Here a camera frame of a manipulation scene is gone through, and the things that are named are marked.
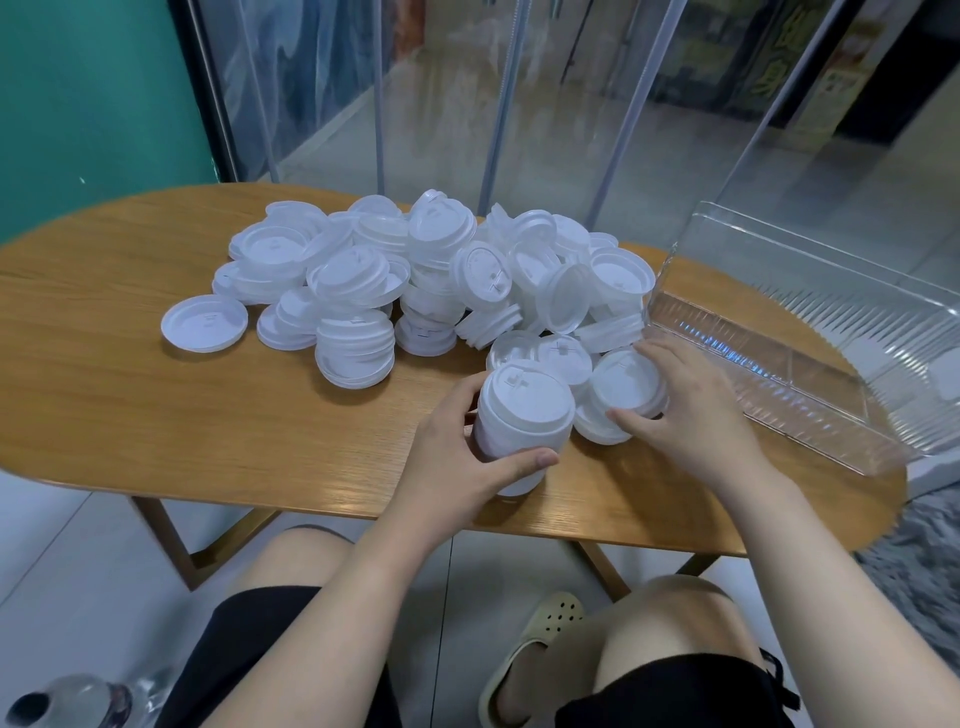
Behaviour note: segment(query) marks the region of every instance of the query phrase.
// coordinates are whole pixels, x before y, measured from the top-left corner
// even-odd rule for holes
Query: oval wooden tabletop
[[[268,349],[252,328],[208,355],[179,352],[160,336],[171,305],[209,293],[230,237],[285,199],[332,212],[355,198],[290,185],[183,187],[82,210],[0,248],[0,467],[92,490],[377,516],[417,421],[454,380],[484,368],[482,352],[462,342],[438,358],[397,350],[383,383],[347,391],[321,376],[312,350]],[[635,250],[655,268],[664,257]],[[776,335],[838,358],[756,292],[710,269],[695,273],[691,282],[725,301],[759,306]],[[863,477],[756,429],[845,547],[891,526],[904,469]],[[574,433],[561,457],[527,498],[490,503],[475,527],[743,553],[719,503],[646,445],[604,448]]]

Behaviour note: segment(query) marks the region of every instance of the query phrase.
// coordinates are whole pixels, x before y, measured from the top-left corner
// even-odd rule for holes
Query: gray fur fabric
[[[855,557],[960,675],[960,483],[912,500],[897,527]]]

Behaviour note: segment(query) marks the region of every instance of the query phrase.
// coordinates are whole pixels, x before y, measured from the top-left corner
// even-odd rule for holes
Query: wooden table leg
[[[704,571],[713,566],[714,562],[720,557],[714,553],[695,553],[686,560],[686,563],[680,567],[677,573],[686,576],[700,576]]]
[[[153,532],[156,542],[191,592],[210,578],[217,569],[282,513],[269,508],[254,508],[224,531],[212,544],[196,553],[190,553],[170,520],[167,509],[163,507],[162,500],[154,497],[130,496],[130,502]]]
[[[569,543],[581,556],[587,559],[587,565],[600,580],[601,586],[603,586],[611,601],[619,601],[630,593],[627,582],[617,573],[599,544],[593,541],[570,541]]]

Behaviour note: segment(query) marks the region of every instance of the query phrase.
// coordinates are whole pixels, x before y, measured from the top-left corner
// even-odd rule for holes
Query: transparent plastic box
[[[960,443],[949,292],[700,203],[650,322],[716,355],[747,416],[865,475]]]

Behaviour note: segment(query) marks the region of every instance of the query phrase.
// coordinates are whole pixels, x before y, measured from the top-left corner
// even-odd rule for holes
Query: green wall
[[[164,0],[0,3],[0,241],[80,207],[216,182]]]

